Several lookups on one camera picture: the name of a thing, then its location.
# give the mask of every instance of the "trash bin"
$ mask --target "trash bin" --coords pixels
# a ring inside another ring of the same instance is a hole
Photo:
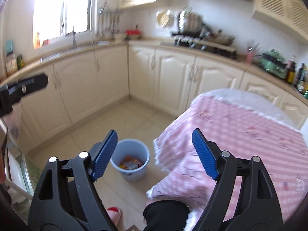
[[[140,168],[134,170],[122,169],[119,165],[124,161],[126,156],[137,158],[144,162],[144,164]],[[118,142],[110,162],[113,167],[122,174],[124,179],[130,182],[136,182],[144,178],[146,175],[146,166],[149,160],[150,152],[147,145],[136,139],[124,139]]]

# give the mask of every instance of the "green appliance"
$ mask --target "green appliance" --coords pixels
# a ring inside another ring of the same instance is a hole
[[[287,64],[285,64],[285,59],[274,49],[263,53],[260,65],[267,72],[281,79],[285,79],[287,76],[288,70],[286,69]]]

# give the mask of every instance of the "utensil rack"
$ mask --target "utensil rack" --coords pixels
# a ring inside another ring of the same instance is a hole
[[[97,32],[96,36],[102,37],[106,33],[111,33],[112,36],[120,32],[120,15],[122,12],[119,9],[110,10],[107,7],[107,1],[103,7],[97,12]]]

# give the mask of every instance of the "countertop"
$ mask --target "countertop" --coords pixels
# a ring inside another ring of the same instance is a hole
[[[219,63],[222,64],[226,64],[232,67],[236,67],[239,68],[241,70],[244,70],[245,72],[248,72],[252,75],[255,75],[263,80],[266,80],[267,82],[271,82],[274,85],[276,85],[277,87],[281,88],[282,90],[288,92],[289,94],[291,94],[292,96],[296,97],[297,99],[299,99],[301,102],[303,102],[305,105],[308,106],[308,99],[306,99],[305,97],[303,97],[302,94],[300,94],[297,90],[294,89],[294,87],[292,87],[290,84],[288,84],[287,82],[281,80],[278,77],[275,77],[274,75],[264,71],[263,69],[261,69],[260,67],[253,65],[253,64],[247,64],[245,62],[242,61],[235,61],[220,55],[216,55],[216,54],[212,54],[209,52],[203,52],[200,50],[196,50],[196,49],[189,49],[186,47],[172,47],[172,46],[161,46],[160,43],[162,41],[157,41],[157,40],[138,40],[138,41],[129,41],[130,45],[142,45],[142,46],[151,46],[151,47],[156,47],[156,48],[160,48],[163,50],[172,50],[172,51],[178,51],[180,53],[186,53],[186,54],[191,54],[191,55],[198,55],[199,57],[204,57],[207,59],[211,59],[213,61],[217,61]]]
[[[102,49],[102,48],[109,48],[109,47],[119,46],[119,45],[127,45],[127,41],[121,41],[121,42],[110,41],[109,44],[105,44],[105,45],[103,44],[86,45],[86,46],[77,47],[75,49],[70,49],[68,51],[64,51],[61,53],[57,53],[49,57],[41,58],[31,63],[27,63],[22,69],[18,70],[16,73],[12,74],[8,78],[6,78],[3,82],[1,82],[0,87],[10,82],[14,82],[17,79],[20,79],[24,77],[25,75],[31,73],[32,71],[35,71],[36,69],[52,64],[54,61],[69,57],[70,55],[80,54],[86,51]]]
[[[58,53],[55,55],[52,55],[47,58],[41,58],[40,60],[34,61],[32,63],[27,64],[24,68],[21,70],[17,71],[7,79],[5,79],[0,86],[5,85],[10,82],[14,82],[17,79],[22,78],[23,76],[27,75],[28,73],[41,68],[45,65],[51,64],[54,61],[57,61],[59,59],[69,57],[70,55],[73,54],[79,54],[82,52],[90,51],[90,50],[95,50],[95,49],[102,49],[102,48],[109,48],[112,46],[118,46],[118,45],[140,45],[140,46],[149,46],[149,47],[155,47],[163,50],[172,50],[172,51],[179,51],[181,53],[186,53],[186,54],[191,54],[199,57],[204,57],[207,59],[211,59],[213,61],[217,61],[219,63],[229,65],[232,67],[239,68],[241,70],[244,70],[245,72],[251,73],[252,75],[258,76],[262,78],[263,80],[266,80],[268,82],[273,83],[274,85],[278,86],[282,90],[288,92],[292,96],[296,97],[299,99],[301,102],[303,102],[305,105],[308,106],[308,100],[304,98],[300,93],[298,93],[291,85],[289,85],[287,82],[284,82],[283,80],[265,72],[261,68],[252,65],[252,64],[246,64],[244,62],[240,61],[235,61],[231,60],[229,58],[212,54],[212,53],[207,53],[207,52],[202,52],[196,49],[189,49],[186,47],[173,47],[173,46],[161,46],[161,42],[173,42],[172,38],[170,39],[155,39],[155,40],[136,40],[136,41],[123,41],[123,42],[114,42],[110,41],[108,45],[89,45],[89,46],[84,46],[84,47],[78,47],[76,49],[71,49],[62,53]]]

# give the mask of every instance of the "floor tile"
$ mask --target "floor tile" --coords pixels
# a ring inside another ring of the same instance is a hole
[[[126,104],[120,104],[71,134],[81,149],[89,150],[95,143],[103,141],[111,129],[114,129],[118,133],[118,139],[122,140],[146,121],[146,117],[130,110]]]
[[[76,145],[72,136],[66,135],[31,158],[36,165],[44,169],[48,159],[52,156],[58,157],[59,160],[66,160],[76,157],[80,152],[81,149]]]
[[[160,167],[154,165],[155,155],[152,142],[162,131],[162,128],[148,121],[127,136],[127,138],[142,141],[150,150],[150,161],[147,165],[147,175],[144,179],[139,182],[130,183],[110,163],[103,176],[107,184],[118,195],[125,199],[132,207],[141,211],[141,213],[147,200],[146,192],[167,175],[167,172],[162,172]]]
[[[150,118],[150,121],[160,126],[164,130],[176,119],[176,117],[166,114],[164,112],[157,112],[153,117]]]
[[[155,110],[154,108],[150,108],[146,104],[143,104],[142,102],[139,102],[134,99],[122,102],[122,105],[127,107],[129,110],[147,119],[150,119],[152,116],[154,116],[158,112],[158,110]]]
[[[96,183],[96,190],[106,208],[120,207],[123,216],[118,229],[126,230],[133,224],[143,230],[143,210],[146,203],[146,192],[161,181],[167,172],[162,172],[154,163],[153,140],[157,138],[174,121],[175,117],[158,112],[135,100],[128,100],[104,112],[59,139],[32,157],[33,161],[44,168],[51,156],[59,159],[70,159],[81,151],[89,150],[93,144],[104,140],[110,129],[118,133],[119,140],[126,138],[144,142],[150,150],[150,161],[147,175],[139,182],[130,183],[109,163],[105,174]]]
[[[115,206],[122,210],[122,216],[117,226],[119,231],[126,230],[132,225],[140,230],[145,228],[143,215],[117,195],[102,178],[98,179],[94,186],[106,209]]]

